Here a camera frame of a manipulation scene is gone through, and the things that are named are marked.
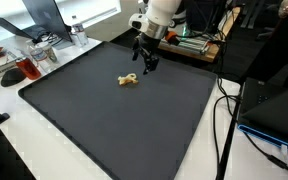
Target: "black mat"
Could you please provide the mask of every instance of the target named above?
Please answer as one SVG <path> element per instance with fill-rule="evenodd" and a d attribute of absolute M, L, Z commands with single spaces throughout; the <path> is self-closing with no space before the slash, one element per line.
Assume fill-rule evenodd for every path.
<path fill-rule="evenodd" d="M 130 49 L 102 43 L 19 95 L 113 179 L 173 179 L 216 75 L 161 59 L 144 76 L 143 60 L 131 59 Z M 139 84 L 119 86 L 128 73 Z"/>

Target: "white table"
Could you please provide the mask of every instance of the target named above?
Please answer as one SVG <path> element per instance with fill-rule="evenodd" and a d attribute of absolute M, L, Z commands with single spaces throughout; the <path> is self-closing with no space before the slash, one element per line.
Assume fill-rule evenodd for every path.
<path fill-rule="evenodd" d="M 25 40 L 25 38 L 13 37 L 0 42 L 0 44 L 7 42 L 23 48 Z M 55 51 L 60 64 L 63 65 L 71 61 L 100 43 L 100 41 L 93 39 L 89 41 L 90 44 L 83 48 L 73 46 Z M 31 82 L 25 79 L 11 87 L 3 88 L 0 86 L 0 112 L 6 112 L 11 116 L 9 120 L 0 125 L 0 129 L 36 179 L 110 179 L 62 132 L 18 96 L 18 90 Z M 223 81 L 223 87 L 231 95 L 238 94 L 240 89 L 238 84 L 226 80 Z M 212 117 L 214 103 L 221 96 L 222 93 L 218 87 L 214 88 L 175 179 L 215 179 L 216 155 Z M 224 100 L 220 101 L 217 106 L 216 117 L 219 149 L 222 152 L 231 121 Z M 272 149 L 274 147 L 267 145 L 267 148 Z M 264 162 L 265 160 L 257 161 L 256 159 L 263 159 L 263 157 L 241 132 L 235 131 L 226 178 L 286 179 L 288 177 L 286 176 L 288 173 L 279 168 L 270 168 L 274 171 L 266 172 L 267 167 L 273 167 L 273 165 L 270 162 Z"/>

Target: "monitor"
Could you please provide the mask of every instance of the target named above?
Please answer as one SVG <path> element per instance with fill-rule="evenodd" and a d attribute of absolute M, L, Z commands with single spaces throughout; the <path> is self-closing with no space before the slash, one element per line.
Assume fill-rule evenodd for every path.
<path fill-rule="evenodd" d="M 23 0 L 23 3 L 37 25 L 72 42 L 54 0 Z"/>

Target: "table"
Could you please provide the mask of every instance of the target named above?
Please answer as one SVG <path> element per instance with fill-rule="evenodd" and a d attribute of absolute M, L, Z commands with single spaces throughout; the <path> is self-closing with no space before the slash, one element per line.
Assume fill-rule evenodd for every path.
<path fill-rule="evenodd" d="M 24 44 L 21 42 L 25 42 L 25 40 L 21 37 L 12 37 L 1 41 L 0 44 L 8 42 L 21 48 Z M 89 42 L 90 44 L 83 48 L 73 46 L 55 51 L 59 63 L 63 65 L 101 43 L 94 39 L 89 39 Z M 11 87 L 0 86 L 0 112 L 9 113 L 11 116 L 9 120 L 0 124 L 0 129 L 36 179 L 110 179 L 61 131 L 18 96 L 18 90 L 31 82 L 31 80 L 25 79 Z M 240 85 L 227 80 L 223 81 L 223 87 L 231 95 L 238 94 L 240 89 Z M 215 87 L 176 175 L 176 180 L 215 179 L 216 156 L 212 131 L 212 111 L 215 101 L 221 96 L 222 93 L 218 87 Z M 216 110 L 220 153 L 223 151 L 230 121 L 227 105 L 224 100 L 220 101 Z M 254 140 L 266 152 L 279 155 L 276 147 L 257 139 Z M 284 180 L 288 179 L 288 173 L 264 159 L 246 137 L 236 130 L 225 177 L 230 180 Z"/>
<path fill-rule="evenodd" d="M 232 11 L 232 15 L 230 15 L 227 18 L 227 21 L 224 23 L 223 26 L 223 33 L 225 34 L 225 36 L 227 36 L 230 32 L 230 30 L 232 29 L 239 13 L 241 11 L 241 8 L 236 7 L 233 9 Z M 181 47 L 177 47 L 174 45 L 168 45 L 168 44 L 164 44 L 164 43 L 160 43 L 159 45 L 159 49 L 165 50 L 165 51 L 170 51 L 173 53 L 177 53 L 177 54 L 181 54 L 184 56 L 188 56 L 188 57 L 192 57 L 195 59 L 199 59 L 202 61 L 207 61 L 207 62 L 214 62 L 214 60 L 216 59 L 220 48 L 213 44 L 209 46 L 209 49 L 205 52 L 205 54 L 200 54 L 198 51 L 191 51 L 185 48 L 181 48 Z"/>

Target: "white cable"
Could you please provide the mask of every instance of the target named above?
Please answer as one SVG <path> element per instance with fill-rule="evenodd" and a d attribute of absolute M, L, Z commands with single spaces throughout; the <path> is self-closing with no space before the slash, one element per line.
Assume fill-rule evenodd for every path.
<path fill-rule="evenodd" d="M 285 162 L 285 163 L 287 164 L 287 166 L 288 166 L 288 156 L 287 156 L 287 154 L 288 154 L 288 148 L 287 148 L 286 145 L 282 144 L 282 146 L 281 146 L 281 152 L 282 152 L 283 157 L 284 157 L 284 162 Z"/>

